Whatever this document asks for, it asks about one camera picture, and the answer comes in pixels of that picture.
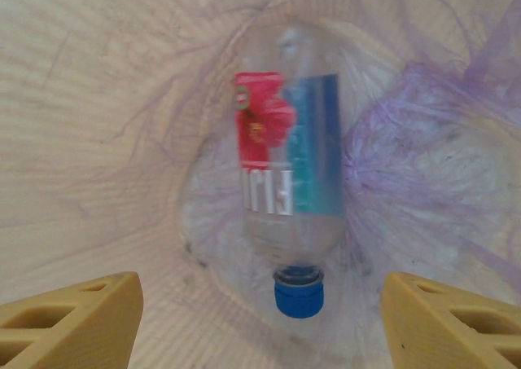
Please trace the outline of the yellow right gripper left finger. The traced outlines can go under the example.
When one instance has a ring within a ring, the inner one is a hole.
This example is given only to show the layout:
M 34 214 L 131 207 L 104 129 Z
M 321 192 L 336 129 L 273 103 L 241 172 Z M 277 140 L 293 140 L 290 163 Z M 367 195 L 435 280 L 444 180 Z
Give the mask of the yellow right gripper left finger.
M 1 306 L 1 366 L 126 368 L 142 318 L 133 271 Z

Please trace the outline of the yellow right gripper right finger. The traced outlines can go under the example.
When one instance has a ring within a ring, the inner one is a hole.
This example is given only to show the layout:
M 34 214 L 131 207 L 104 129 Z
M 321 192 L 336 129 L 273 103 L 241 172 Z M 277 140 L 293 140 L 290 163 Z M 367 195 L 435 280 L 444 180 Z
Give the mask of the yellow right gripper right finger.
M 518 368 L 520 308 L 417 275 L 384 282 L 395 368 Z

